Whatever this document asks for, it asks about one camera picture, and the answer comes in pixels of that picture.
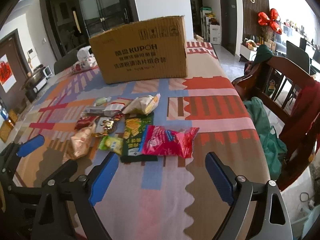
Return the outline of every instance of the red snack package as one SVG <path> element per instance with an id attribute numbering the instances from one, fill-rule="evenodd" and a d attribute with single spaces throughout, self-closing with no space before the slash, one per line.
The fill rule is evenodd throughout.
<path id="1" fill-rule="evenodd" d="M 97 116 L 85 116 L 80 117 L 80 119 L 76 122 L 75 130 L 80 130 L 84 127 L 90 126 L 93 121 L 97 119 Z"/>
<path id="2" fill-rule="evenodd" d="M 139 152 L 145 155 L 180 156 L 191 158 L 193 140 L 199 128 L 180 131 L 166 130 L 163 126 L 148 125 L 143 133 Z"/>

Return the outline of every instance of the door handle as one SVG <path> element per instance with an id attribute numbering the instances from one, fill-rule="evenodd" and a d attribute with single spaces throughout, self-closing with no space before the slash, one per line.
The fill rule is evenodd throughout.
<path id="1" fill-rule="evenodd" d="M 124 9 L 123 9 L 123 12 L 124 12 L 124 18 L 125 18 L 126 22 L 129 23 L 129 18 L 128 18 L 128 14 L 127 14 L 127 9 L 124 8 Z"/>

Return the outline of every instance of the cardboard box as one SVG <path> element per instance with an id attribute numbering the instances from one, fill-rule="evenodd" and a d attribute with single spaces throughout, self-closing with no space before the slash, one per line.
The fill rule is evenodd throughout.
<path id="1" fill-rule="evenodd" d="M 187 76 L 183 16 L 121 25 L 90 45 L 107 84 Z"/>

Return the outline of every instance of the slatted wood wall panel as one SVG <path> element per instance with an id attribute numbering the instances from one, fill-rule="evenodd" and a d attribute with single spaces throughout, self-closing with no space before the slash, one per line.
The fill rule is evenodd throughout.
<path id="1" fill-rule="evenodd" d="M 269 15 L 269 0 L 243 0 L 243 39 L 251 35 L 262 36 L 262 30 L 258 24 L 258 13 L 265 12 Z"/>

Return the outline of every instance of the pink snack package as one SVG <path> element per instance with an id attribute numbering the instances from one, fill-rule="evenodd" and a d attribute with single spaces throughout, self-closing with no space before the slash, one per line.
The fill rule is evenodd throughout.
<path id="1" fill-rule="evenodd" d="M 164 126 L 147 125 L 142 136 L 139 152 L 145 155 L 191 158 L 193 140 L 198 131 L 199 128 L 195 127 L 175 131 L 167 130 Z"/>

